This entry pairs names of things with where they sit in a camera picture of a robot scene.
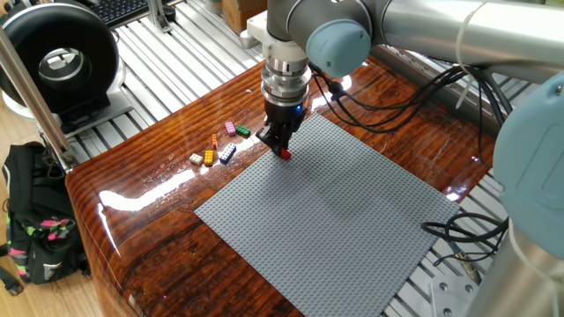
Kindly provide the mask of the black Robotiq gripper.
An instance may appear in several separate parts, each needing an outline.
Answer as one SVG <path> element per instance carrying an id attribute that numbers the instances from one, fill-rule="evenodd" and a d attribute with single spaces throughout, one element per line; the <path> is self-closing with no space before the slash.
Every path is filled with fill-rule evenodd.
<path id="1" fill-rule="evenodd" d="M 280 123 L 285 125 L 280 130 L 280 141 L 270 125 L 260 128 L 256 132 L 256 137 L 270 147 L 275 154 L 280 154 L 281 147 L 285 150 L 289 148 L 288 145 L 293 131 L 299 129 L 308 109 L 302 104 L 280 106 L 266 100 L 264 110 L 267 124 Z"/>

